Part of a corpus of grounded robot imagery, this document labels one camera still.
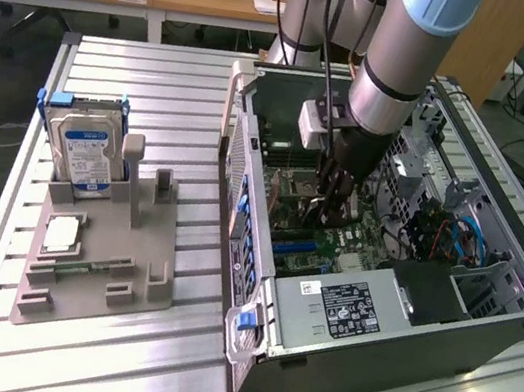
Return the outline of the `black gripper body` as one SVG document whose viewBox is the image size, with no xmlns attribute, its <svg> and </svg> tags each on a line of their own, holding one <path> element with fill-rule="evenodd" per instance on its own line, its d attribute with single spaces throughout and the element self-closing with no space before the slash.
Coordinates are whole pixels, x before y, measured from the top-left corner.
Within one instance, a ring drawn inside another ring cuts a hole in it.
<svg viewBox="0 0 524 392">
<path fill-rule="evenodd" d="M 335 136 L 333 166 L 360 182 L 373 173 L 397 136 L 397 131 L 380 135 L 362 127 L 344 127 Z"/>
</svg>

